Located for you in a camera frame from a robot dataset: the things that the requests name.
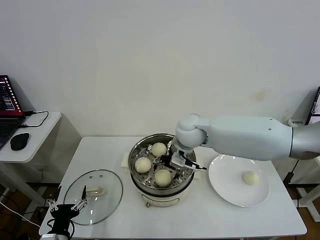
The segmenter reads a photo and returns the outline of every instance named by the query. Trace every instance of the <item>white plate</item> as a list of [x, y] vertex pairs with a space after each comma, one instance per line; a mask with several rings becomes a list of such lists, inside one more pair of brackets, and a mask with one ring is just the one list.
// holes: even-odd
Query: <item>white plate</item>
[[[246, 184], [242, 180], [246, 171], [256, 172], [260, 183], [256, 186]], [[210, 163], [208, 172], [214, 190], [234, 205], [254, 207], [262, 204], [270, 193], [268, 178], [254, 160], [220, 155]]]

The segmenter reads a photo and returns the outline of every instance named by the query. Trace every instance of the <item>table leg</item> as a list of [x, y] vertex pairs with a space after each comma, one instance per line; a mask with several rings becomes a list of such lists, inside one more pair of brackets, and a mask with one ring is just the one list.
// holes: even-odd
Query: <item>table leg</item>
[[[312, 189], [309, 193], [304, 188], [297, 188], [301, 198], [299, 199], [299, 208], [307, 208], [313, 221], [316, 223], [320, 222], [320, 214], [313, 204], [313, 200], [320, 197], [320, 185]], [[297, 207], [298, 201], [293, 200], [293, 203]]]
[[15, 187], [25, 194], [29, 199], [39, 203], [40, 205], [43, 205], [45, 202], [45, 199], [40, 196], [35, 190], [33, 190], [32, 187], [30, 187], [28, 184], [25, 183], [24, 180], [21, 179], [13, 170], [11, 170], [9, 167], [7, 167], [4, 163], [0, 162], [0, 171], [12, 181], [12, 184], [15, 185]]

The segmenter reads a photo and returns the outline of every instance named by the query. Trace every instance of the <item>laptop keyboard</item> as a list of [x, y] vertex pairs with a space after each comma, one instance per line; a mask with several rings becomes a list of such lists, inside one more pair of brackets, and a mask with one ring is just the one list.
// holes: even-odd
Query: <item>laptop keyboard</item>
[[17, 129], [19, 121], [8, 122], [8, 120], [0, 119], [0, 138], [5, 138]]

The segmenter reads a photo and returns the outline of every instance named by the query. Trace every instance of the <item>steamed bun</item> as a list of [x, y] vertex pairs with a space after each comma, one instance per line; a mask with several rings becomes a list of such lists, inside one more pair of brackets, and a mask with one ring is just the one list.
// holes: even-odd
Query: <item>steamed bun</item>
[[151, 152], [156, 157], [166, 155], [167, 154], [167, 146], [164, 145], [162, 142], [157, 142], [152, 145]]
[[134, 163], [135, 170], [141, 174], [149, 172], [151, 169], [151, 165], [151, 161], [146, 157], [140, 157]]
[[168, 170], [161, 169], [156, 171], [154, 180], [155, 184], [157, 184], [159, 187], [166, 187], [171, 183], [172, 175]]
[[251, 186], [256, 186], [260, 183], [260, 177], [254, 171], [246, 171], [242, 174], [242, 180]]

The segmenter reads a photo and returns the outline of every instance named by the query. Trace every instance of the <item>cable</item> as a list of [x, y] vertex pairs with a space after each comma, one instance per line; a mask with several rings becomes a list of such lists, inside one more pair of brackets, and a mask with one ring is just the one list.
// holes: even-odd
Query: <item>cable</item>
[[43, 169], [38, 169], [38, 171], [41, 173], [41, 178], [38, 181], [30, 184], [29, 186], [31, 186], [31, 187], [35, 186], [37, 183], [41, 182], [44, 179], [44, 170]]
[[25, 111], [24, 112], [25, 116], [31, 116], [33, 114], [42, 114], [42, 113], [46, 113], [46, 116], [45, 116], [45, 118], [42, 120], [42, 122], [39, 125], [22, 124], [22, 125], [19, 125], [18, 128], [24, 129], [24, 128], [37, 128], [37, 127], [40, 127], [44, 123], [44, 121], [47, 119], [47, 117], [49, 116], [49, 112], [48, 111]]
[[71, 225], [72, 225], [72, 233], [71, 233], [71, 235], [70, 235], [70, 237], [69, 237], [69, 240], [71, 240], [71, 238], [74, 236], [74, 234], [75, 234], [75, 224], [74, 224], [74, 222], [72, 221], [72, 220], [70, 220], [70, 223], [71, 223]]
[[53, 228], [53, 226], [52, 226], [51, 224], [49, 224], [49, 223], [53, 222], [54, 220], [55, 220], [55, 219], [52, 218], [52, 219], [50, 219], [49, 221], [46, 222], [46, 225], [47, 225], [48, 227], [50, 227], [51, 229]]
[[291, 179], [294, 177], [294, 170], [296, 169], [296, 166], [299, 163], [299, 159], [296, 161], [292, 171], [288, 172], [283, 180], [283, 184], [285, 187], [288, 187], [289, 183], [291, 183]]
[[291, 173], [294, 173], [294, 170], [296, 169], [296, 166], [298, 165], [298, 163], [299, 163], [299, 159], [296, 161], [296, 163], [295, 163], [295, 165], [294, 165], [294, 167], [293, 167], [293, 169], [292, 169]]
[[17, 238], [17, 233], [19, 231], [19, 227], [20, 227], [21, 222], [22, 222], [22, 219], [19, 217], [18, 221], [16, 222], [16, 224], [15, 224], [15, 226], [13, 228], [13, 233], [14, 233], [14, 237], [15, 238]]
[[[6, 195], [3, 195], [3, 194], [2, 194], [1, 196], [2, 196], [2, 197], [5, 197], [6, 199], [9, 199], [11, 202], [13, 202], [14, 205], [16, 206], [16, 208], [18, 209], [18, 212], [21, 214], [20, 208], [19, 208], [18, 204], [17, 204], [14, 200], [12, 200], [10, 197], [8, 197], [8, 196], [6, 196]], [[14, 214], [7, 214], [7, 213], [2, 213], [2, 212], [0, 212], [0, 214], [9, 215], [9, 216], [14, 216]]]
[[2, 206], [4, 206], [6, 209], [10, 210], [11, 212], [13, 212], [13, 213], [15, 213], [15, 214], [19, 215], [19, 216], [20, 216], [20, 217], [22, 217], [24, 220], [27, 220], [29, 223], [31, 223], [31, 224], [33, 224], [33, 225], [36, 225], [37, 227], [39, 227], [39, 228], [40, 228], [40, 226], [39, 226], [38, 224], [36, 224], [36, 223], [34, 223], [34, 222], [32, 222], [32, 221], [29, 221], [27, 218], [25, 218], [25, 217], [24, 217], [24, 216], [22, 216], [21, 214], [19, 214], [19, 213], [15, 212], [15, 211], [13, 211], [13, 210], [11, 210], [11, 209], [10, 209], [10, 208], [8, 208], [6, 205], [4, 205], [1, 201], [0, 201], [0, 204], [1, 204]]
[[[16, 203], [15, 201], [13, 201], [13, 200], [12, 200], [10, 197], [8, 197], [8, 196], [5, 196], [5, 195], [2, 195], [2, 196], [3, 196], [3, 197], [6, 197], [6, 198], [9, 199], [10, 201], [12, 201], [12, 202], [16, 205], [16, 207], [18, 208], [19, 213], [22, 214], [21, 211], [20, 211], [20, 209], [19, 209], [19, 207], [18, 207], [18, 205], [17, 205], [17, 203]], [[46, 202], [47, 202], [47, 198], [44, 198], [44, 204], [43, 204], [42, 208], [44, 208], [44, 207], [46, 206]], [[34, 213], [38, 213], [38, 212], [41, 212], [41, 210], [38, 210], [38, 211], [28, 211], [28, 212], [25, 212], [23, 215], [25, 215], [25, 214], [34, 214]], [[7, 215], [7, 216], [16, 216], [15, 214], [8, 214], [8, 213], [4, 213], [4, 212], [0, 212], [0, 214], [2, 214], [2, 215]]]
[[11, 239], [13, 238], [13, 239], [16, 239], [16, 236], [12, 233], [12, 232], [9, 232], [8, 230], [6, 230], [6, 229], [0, 229], [0, 232], [1, 231], [3, 231], [3, 232], [5, 232], [5, 233], [7, 233], [7, 234], [9, 234], [10, 236], [11, 236]]

